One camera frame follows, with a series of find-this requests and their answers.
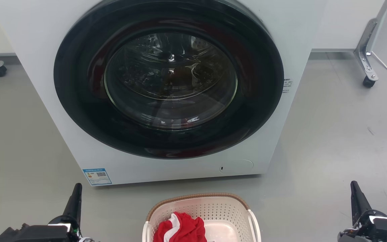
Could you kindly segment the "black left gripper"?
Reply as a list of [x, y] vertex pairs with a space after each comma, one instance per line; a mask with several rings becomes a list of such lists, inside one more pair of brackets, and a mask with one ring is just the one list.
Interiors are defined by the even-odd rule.
[[52, 219], [47, 225], [29, 227], [31, 242], [78, 242], [82, 206], [82, 184], [76, 183], [62, 216]]

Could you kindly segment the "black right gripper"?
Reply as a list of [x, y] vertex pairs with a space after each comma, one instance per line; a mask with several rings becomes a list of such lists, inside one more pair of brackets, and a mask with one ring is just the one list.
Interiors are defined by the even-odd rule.
[[372, 210], [366, 196], [361, 191], [357, 181], [350, 183], [352, 228], [338, 233], [339, 242], [372, 242], [375, 222], [387, 219], [387, 216], [378, 210]]

